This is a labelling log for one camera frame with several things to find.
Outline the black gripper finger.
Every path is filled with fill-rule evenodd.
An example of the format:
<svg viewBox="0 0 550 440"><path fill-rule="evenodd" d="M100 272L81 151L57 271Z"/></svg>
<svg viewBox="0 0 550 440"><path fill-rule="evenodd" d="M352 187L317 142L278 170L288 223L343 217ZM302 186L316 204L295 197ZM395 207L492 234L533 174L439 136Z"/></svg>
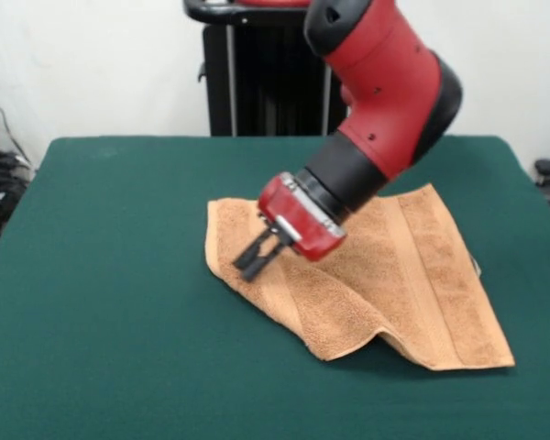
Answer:
<svg viewBox="0 0 550 440"><path fill-rule="evenodd" d="M241 275L245 281L253 281L285 248L279 241L266 255L260 255L262 243L263 240L257 238L241 256Z"/></svg>
<svg viewBox="0 0 550 440"><path fill-rule="evenodd" d="M265 256L259 254L261 245L273 235L270 228L266 228L233 262L238 270L261 270L270 262L270 253Z"/></svg>

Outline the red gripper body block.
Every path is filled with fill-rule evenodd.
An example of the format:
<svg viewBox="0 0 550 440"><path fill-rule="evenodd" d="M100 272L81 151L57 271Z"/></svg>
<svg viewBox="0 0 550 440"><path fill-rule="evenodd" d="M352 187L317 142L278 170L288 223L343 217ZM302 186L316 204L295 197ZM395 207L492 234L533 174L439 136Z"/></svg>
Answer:
<svg viewBox="0 0 550 440"><path fill-rule="evenodd" d="M258 209L309 261L324 258L347 237L347 210L310 172L276 175L261 192Z"/></svg>

